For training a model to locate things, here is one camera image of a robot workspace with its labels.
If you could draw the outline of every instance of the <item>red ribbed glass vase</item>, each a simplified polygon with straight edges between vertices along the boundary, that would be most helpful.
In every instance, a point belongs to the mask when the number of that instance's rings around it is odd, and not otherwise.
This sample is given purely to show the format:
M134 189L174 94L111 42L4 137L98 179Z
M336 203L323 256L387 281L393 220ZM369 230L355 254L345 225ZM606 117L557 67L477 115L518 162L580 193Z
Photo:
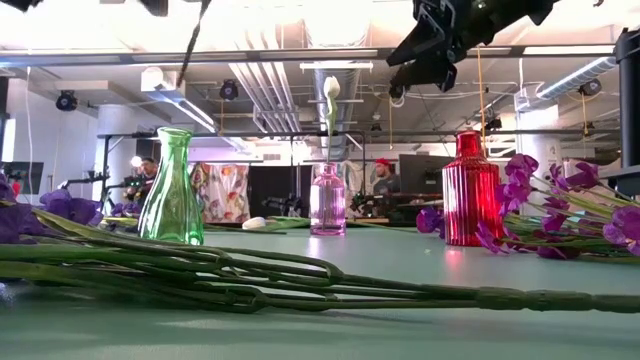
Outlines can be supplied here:
M500 204L495 197L500 170L484 156L479 132L457 134L456 158L442 169L442 179L447 244L481 246L475 235L478 221L487 224L497 237L502 236Z

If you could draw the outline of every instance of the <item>white pillar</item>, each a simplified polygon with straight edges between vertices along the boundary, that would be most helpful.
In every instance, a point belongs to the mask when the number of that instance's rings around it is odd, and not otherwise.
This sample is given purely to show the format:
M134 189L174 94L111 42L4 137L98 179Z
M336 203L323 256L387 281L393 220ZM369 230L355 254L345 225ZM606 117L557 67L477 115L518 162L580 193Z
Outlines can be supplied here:
M547 108L537 109L527 112L518 112L516 121L520 130L554 129L558 124L558 106L552 105ZM536 159L540 166L534 175L540 179L545 179L549 175L549 167L552 164L562 166L562 147L560 140L553 135L518 135L516 137L516 151L529 155ZM538 189L548 190L541 182L532 180L531 185ZM529 200L536 204L544 203L544 194L532 193ZM523 214L543 215L543 211L524 206Z
M98 134L131 134L136 132L138 122L134 113L134 109L129 106L101 105L98 110ZM102 171L105 141L104 139L97 141L95 170ZM112 138L109 147L112 150L109 152L107 165L111 178L107 180L107 185L113 185L121 183L126 176L132 174L131 158L136 155L136 140ZM94 200L100 199L101 190L102 183L95 183L93 186ZM121 200L118 196L112 196L116 203Z

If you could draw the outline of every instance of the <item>man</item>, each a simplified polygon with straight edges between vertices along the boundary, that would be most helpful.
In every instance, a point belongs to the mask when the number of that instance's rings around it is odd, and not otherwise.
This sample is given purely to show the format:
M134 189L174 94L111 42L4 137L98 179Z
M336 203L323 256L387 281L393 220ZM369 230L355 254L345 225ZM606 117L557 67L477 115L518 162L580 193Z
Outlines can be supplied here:
M147 195L149 195L151 191L151 186L153 186L153 182L156 180L157 173L158 165L156 161L150 157L143 158L142 164L138 167L141 184L137 187L132 186L127 189L127 195L137 198L137 203L140 207L142 207L145 200L147 200Z
M389 160L376 160L376 175L379 180L373 185L374 195L388 195L400 192L400 176L391 172Z

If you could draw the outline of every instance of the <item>glass vase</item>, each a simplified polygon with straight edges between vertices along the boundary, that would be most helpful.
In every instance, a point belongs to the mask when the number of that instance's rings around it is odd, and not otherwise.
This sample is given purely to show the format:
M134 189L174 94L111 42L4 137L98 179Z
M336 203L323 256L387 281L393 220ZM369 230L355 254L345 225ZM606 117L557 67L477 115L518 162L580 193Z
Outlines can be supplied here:
M476 237L479 221L496 237L502 237L500 204L495 197L500 171L498 165L487 161L479 132L462 131L456 143L456 158L442 169L445 241L449 245L481 246Z
M322 173L311 184L311 235L344 235L345 205L344 182L336 175L336 164L324 164Z
M202 215L187 171L191 133L160 128L158 137L162 157L140 214L139 235L145 239L202 245Z

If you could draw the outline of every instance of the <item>table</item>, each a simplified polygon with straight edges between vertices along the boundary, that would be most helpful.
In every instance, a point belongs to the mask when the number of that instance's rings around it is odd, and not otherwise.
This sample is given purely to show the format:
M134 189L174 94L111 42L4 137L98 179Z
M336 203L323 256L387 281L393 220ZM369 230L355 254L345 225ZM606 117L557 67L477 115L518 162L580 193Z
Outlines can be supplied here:
M639 294L633 266L494 256L422 234L344 238L210 234L208 245L319 257L344 271L418 283ZM25 301L0 311L0 354L58 359L638 359L640 316L481 310L255 315Z

